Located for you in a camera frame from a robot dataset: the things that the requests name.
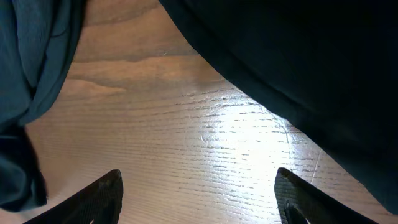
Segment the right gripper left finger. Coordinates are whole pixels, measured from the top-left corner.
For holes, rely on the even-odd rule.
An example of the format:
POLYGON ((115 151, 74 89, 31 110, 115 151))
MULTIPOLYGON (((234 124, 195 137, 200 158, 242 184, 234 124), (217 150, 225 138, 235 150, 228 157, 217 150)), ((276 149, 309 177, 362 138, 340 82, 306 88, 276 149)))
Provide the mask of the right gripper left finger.
POLYGON ((121 171, 114 169, 24 224, 118 224, 123 193, 121 171))

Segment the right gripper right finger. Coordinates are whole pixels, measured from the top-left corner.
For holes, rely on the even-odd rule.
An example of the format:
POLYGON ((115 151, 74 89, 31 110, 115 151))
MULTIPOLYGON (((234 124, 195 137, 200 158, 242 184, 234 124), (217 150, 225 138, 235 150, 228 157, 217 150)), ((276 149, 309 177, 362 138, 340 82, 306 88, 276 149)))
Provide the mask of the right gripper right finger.
POLYGON ((377 224, 283 167, 277 170, 274 193, 283 224, 377 224))

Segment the black leggings with grey waistband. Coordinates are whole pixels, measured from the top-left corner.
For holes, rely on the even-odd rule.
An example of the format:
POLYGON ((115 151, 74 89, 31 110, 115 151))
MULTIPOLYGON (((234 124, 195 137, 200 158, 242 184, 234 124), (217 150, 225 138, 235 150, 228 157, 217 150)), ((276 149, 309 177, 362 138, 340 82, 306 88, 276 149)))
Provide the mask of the black leggings with grey waistband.
MULTIPOLYGON (((396 1, 163 1, 222 76, 323 148, 397 213, 396 1)), ((84 1, 1 2, 1 208, 46 204, 24 126, 56 100, 84 1)))

